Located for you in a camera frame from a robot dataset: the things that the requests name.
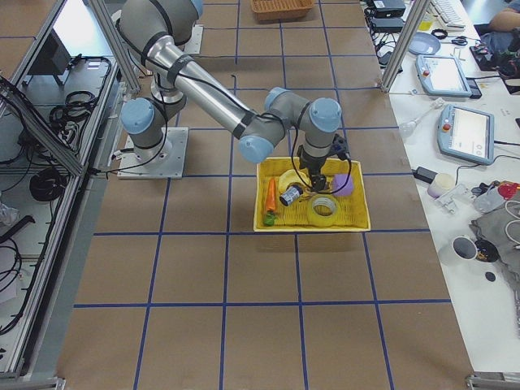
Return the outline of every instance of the black tape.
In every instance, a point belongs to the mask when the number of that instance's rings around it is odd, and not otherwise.
[[[173,85],[176,84],[177,76],[179,75],[179,72],[184,69],[186,65],[191,63],[193,61],[193,58],[191,58],[188,54],[181,55],[174,63],[171,65],[170,69],[168,70],[168,76],[167,79],[170,81]]]
[[[256,116],[256,113],[252,111],[247,111],[245,113],[244,117],[240,120],[240,123],[237,124],[237,126],[232,131],[233,136],[237,140],[240,140],[245,128],[247,128],[251,124],[251,122],[253,122],[253,118],[255,118]]]
[[[153,37],[151,37],[148,42],[146,42],[145,48],[143,51],[141,51],[141,65],[143,67],[146,67],[146,59],[148,58],[148,52],[152,48],[153,45],[155,45],[155,42],[157,42],[159,39],[164,37],[165,35],[168,35],[167,32],[161,31],[155,34]]]
[[[431,30],[431,35],[433,35],[438,40],[442,41],[448,36],[448,32],[443,30],[442,28],[436,28],[435,30]]]
[[[149,2],[154,4],[155,8],[157,8],[157,11],[159,12],[159,14],[161,14],[162,18],[164,19],[164,23],[166,23],[166,27],[168,29],[168,34],[173,37],[173,26],[171,25],[171,20],[168,17],[166,10],[163,8],[163,6],[157,0],[149,0]]]

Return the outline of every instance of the white cable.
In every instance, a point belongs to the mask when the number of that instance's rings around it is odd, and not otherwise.
[[[517,245],[520,245],[520,241],[515,240],[515,239],[514,239],[514,238],[509,234],[509,230],[508,230],[508,229],[509,229],[509,226],[511,226],[511,225],[514,224],[514,223],[520,223],[520,219],[514,219],[514,220],[512,220],[512,221],[509,221],[509,222],[507,223],[507,225],[505,225],[505,229],[504,229],[504,230],[505,230],[505,235],[506,235],[507,238],[509,238],[512,242],[514,242],[514,243],[517,244]]]
[[[505,211],[507,211],[507,213],[509,215],[511,215],[514,219],[512,221],[509,221],[505,227],[504,227],[504,232],[505,232],[505,235],[507,236],[507,238],[509,238],[512,242],[514,242],[516,244],[516,246],[514,247],[515,249],[520,249],[520,241],[518,240],[515,240],[510,234],[509,234],[509,227],[511,225],[513,225],[514,223],[520,223],[520,213],[519,214],[513,214],[513,211],[511,211],[509,208],[508,208],[508,205],[510,205],[511,203],[515,203],[517,205],[520,205],[520,201],[507,201],[505,204],[504,204],[504,209]]]
[[[520,211],[518,212],[518,214],[513,214],[513,211],[511,211],[510,209],[508,209],[507,206],[509,206],[511,203],[516,203],[517,205],[520,205],[520,201],[507,201],[507,202],[504,204],[505,211],[507,211],[508,214],[511,215],[513,218],[515,218],[515,219],[520,219]]]

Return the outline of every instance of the electronic device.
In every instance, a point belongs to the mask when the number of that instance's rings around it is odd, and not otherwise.
[[[446,31],[462,31],[466,28],[464,19],[453,9],[450,0],[431,0],[429,11],[437,16],[437,22]]]
[[[440,114],[437,143],[442,154],[472,163],[493,162],[495,121],[492,114],[447,105]]]
[[[415,67],[422,88],[429,95],[454,98],[471,96],[471,88],[458,58],[420,54]]]
[[[471,89],[470,99],[480,99],[482,97],[482,91],[480,91],[477,81],[474,79],[466,79]]]
[[[405,22],[401,18],[372,18],[373,33],[400,33]]]
[[[402,0],[367,0],[366,4],[375,18],[400,18],[406,9]]]

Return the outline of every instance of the metal plate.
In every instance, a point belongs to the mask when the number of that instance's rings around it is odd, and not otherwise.
[[[202,44],[202,32],[204,30],[204,26],[201,24],[195,24],[192,28],[192,37],[186,43],[184,47],[184,52],[186,54],[191,55],[199,55],[201,53],[201,44]]]
[[[160,164],[143,165],[142,167],[129,168],[142,163],[134,153],[124,154],[121,158],[117,176],[121,179],[147,180],[147,179],[181,179],[184,170],[184,158],[188,144],[188,128],[168,128],[168,140],[171,142],[171,152]],[[125,148],[132,148],[133,142],[127,138]]]

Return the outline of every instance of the power adapter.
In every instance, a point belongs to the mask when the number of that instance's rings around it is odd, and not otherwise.
[[[401,18],[372,18],[371,23],[374,33],[400,33],[405,26]]]
[[[403,0],[366,0],[366,4],[376,18],[399,18],[406,10]]]
[[[412,170],[412,173],[414,174],[415,179],[424,181],[428,184],[431,184],[437,176],[437,172],[430,171],[425,167],[417,167],[417,169]]]

